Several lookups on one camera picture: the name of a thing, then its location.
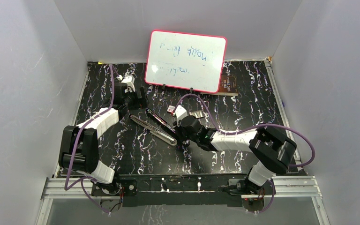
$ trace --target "black marble table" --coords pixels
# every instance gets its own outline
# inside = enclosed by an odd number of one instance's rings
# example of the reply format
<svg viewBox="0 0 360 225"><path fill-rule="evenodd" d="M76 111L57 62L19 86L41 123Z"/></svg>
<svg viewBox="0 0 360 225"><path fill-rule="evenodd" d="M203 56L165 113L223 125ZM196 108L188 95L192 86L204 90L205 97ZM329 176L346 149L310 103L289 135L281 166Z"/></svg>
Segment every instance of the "black marble table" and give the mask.
<svg viewBox="0 0 360 225"><path fill-rule="evenodd" d="M176 105L188 91L146 84L145 65L114 64L119 74L135 77L136 88L146 88L149 108L172 123L174 118L166 110L168 106ZM283 124L264 61L227 61L223 74L237 77L240 92L237 97L201 95L221 129L243 129L259 123ZM109 65L89 63L76 123L84 122L96 113L111 96L110 93ZM195 98L186 98L182 106L189 111L201 110ZM132 111L132 114L155 124L146 116L145 109ZM202 124L213 127L207 113L200 120ZM247 173L258 161L253 154L245 151L207 152L194 143L186 148L169 146L128 116L101 136L99 151L104 164L124 175Z"/></svg>

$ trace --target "metal frame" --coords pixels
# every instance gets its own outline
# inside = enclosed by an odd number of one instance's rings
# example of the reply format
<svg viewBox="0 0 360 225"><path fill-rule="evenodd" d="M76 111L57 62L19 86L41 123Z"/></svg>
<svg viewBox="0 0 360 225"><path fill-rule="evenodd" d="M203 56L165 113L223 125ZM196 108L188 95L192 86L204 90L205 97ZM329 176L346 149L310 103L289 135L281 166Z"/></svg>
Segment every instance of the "metal frame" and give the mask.
<svg viewBox="0 0 360 225"><path fill-rule="evenodd" d="M268 77L270 79L275 98L277 100L277 105L279 107L279 112L282 117L282 121L285 126L289 127L289 121L286 117L285 109L282 105L282 100L278 92L277 85L275 83L274 74L272 72L271 63L268 60L253 60L253 61L264 61ZM78 100L78 106L75 111L75 115L72 123L75 123L76 114L80 106L80 100L83 95L84 86L88 78L89 71L85 77L85 82L82 87L81 96ZM288 136L294 140L291 132L286 131ZM294 154L297 164L300 164L300 155L296 150ZM57 164L56 171L53 177L57 177L60 167ZM71 178L70 183L76 181L78 178ZM316 182L315 176L278 176L273 178L276 188L275 197L311 197L315 212L318 217L318 221L321 225L329 225L328 216L326 214L325 208L322 203L322 194ZM84 194L81 184L77 183L68 191L64 190L65 178L49 178L46 180L45 188L42 193L42 203L39 210L38 218L36 225L45 225L49 218L50 210L54 199L85 199L87 196ZM85 182L84 187L86 191L90 194L93 184L91 182ZM251 198L257 197L256 195L241 195L242 198ZM102 196L102 197L92 197L94 199L119 199L118 196Z"/></svg>

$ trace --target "whiteboard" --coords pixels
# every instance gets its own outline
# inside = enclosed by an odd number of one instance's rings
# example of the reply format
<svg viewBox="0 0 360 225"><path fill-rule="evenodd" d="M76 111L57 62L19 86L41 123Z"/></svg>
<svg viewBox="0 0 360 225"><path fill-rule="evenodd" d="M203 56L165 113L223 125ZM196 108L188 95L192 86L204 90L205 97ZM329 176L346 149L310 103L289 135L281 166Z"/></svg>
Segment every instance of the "whiteboard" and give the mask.
<svg viewBox="0 0 360 225"><path fill-rule="evenodd" d="M225 37L154 30L151 33L145 81L216 93L227 39Z"/></svg>

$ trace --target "book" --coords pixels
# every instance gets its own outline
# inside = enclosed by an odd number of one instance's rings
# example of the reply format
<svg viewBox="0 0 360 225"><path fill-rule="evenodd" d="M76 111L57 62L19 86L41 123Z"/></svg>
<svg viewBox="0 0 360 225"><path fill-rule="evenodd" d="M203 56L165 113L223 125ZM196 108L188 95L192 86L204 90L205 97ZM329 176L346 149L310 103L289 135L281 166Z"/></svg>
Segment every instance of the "book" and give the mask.
<svg viewBox="0 0 360 225"><path fill-rule="evenodd" d="M222 75L220 78L220 87L216 93L201 92L203 95L223 95L238 96L237 77Z"/></svg>

